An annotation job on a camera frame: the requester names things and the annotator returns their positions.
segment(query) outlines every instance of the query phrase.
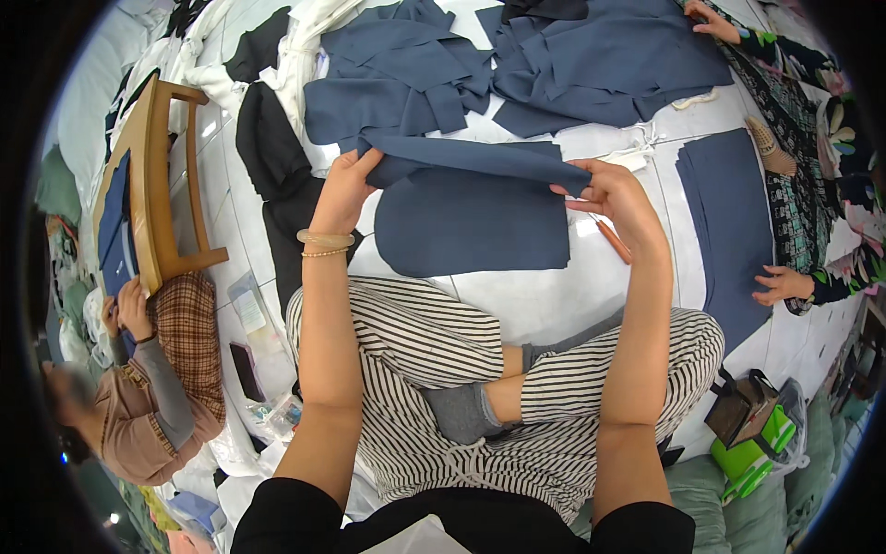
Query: green plastic object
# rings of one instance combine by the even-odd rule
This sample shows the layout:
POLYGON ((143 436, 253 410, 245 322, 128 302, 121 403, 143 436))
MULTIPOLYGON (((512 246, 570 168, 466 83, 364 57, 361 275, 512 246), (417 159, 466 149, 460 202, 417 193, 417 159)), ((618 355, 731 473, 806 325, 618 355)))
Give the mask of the green plastic object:
POLYGON ((711 455, 729 478, 729 487, 720 497, 724 506, 734 498, 744 498, 754 492, 760 481, 773 470, 772 460, 754 441, 745 441, 726 450, 723 442, 716 439, 711 444, 711 455))
POLYGON ((794 438, 796 432, 797 426, 790 420, 790 417, 784 415, 784 407, 781 404, 776 404, 775 410, 769 416, 760 434, 763 436, 763 440, 778 454, 788 446, 788 442, 794 438))

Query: black and white striped pants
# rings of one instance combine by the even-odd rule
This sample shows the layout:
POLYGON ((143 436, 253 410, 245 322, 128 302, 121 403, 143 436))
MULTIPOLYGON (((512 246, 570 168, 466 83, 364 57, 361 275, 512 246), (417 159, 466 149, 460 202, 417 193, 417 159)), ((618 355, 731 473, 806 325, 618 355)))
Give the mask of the black and white striped pants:
MULTIPOLYGON (((499 322, 416 279, 351 277, 351 311, 363 370, 358 451, 391 502, 442 487, 487 487, 528 495, 571 523, 594 494, 596 432, 603 380, 620 328, 527 373, 523 423, 498 441, 462 446, 440 435, 418 387, 446 388, 501 377, 499 322)), ((301 290, 286 326, 298 361, 301 290)), ((723 333, 703 312, 671 313, 667 396, 656 426, 661 441, 711 386, 723 333)))

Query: wooden frame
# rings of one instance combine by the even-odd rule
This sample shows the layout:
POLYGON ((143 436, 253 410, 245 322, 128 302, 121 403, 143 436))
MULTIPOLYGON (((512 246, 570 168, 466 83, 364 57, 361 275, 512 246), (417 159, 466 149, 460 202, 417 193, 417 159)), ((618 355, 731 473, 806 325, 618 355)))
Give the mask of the wooden frame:
POLYGON ((202 91, 154 75, 144 87, 123 126, 98 190, 93 212, 93 229, 98 237, 98 223, 105 211, 105 195, 111 175, 120 158, 129 155, 129 199, 133 242, 142 277, 142 287, 154 294, 165 280, 189 271, 205 269, 228 260, 227 248, 209 248, 197 175, 197 104, 209 99, 202 91), (188 128, 185 131, 190 216, 194 224, 198 252, 179 256, 172 224, 169 200, 168 127, 169 104, 175 100, 188 103, 188 128))

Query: bracelet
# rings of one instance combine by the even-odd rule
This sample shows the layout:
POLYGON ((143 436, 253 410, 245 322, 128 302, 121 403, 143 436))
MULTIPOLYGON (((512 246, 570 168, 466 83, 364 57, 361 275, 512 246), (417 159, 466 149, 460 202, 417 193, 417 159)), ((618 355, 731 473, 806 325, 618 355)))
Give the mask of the bracelet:
POLYGON ((354 243, 354 235, 321 235, 307 229, 300 230, 295 238, 306 245, 328 246, 329 248, 342 248, 354 243))
POLYGON ((341 254, 343 252, 347 252, 347 246, 344 248, 339 248, 338 250, 332 250, 331 252, 318 252, 316 254, 305 254, 301 253, 302 258, 319 258, 320 256, 332 256, 333 254, 341 254))

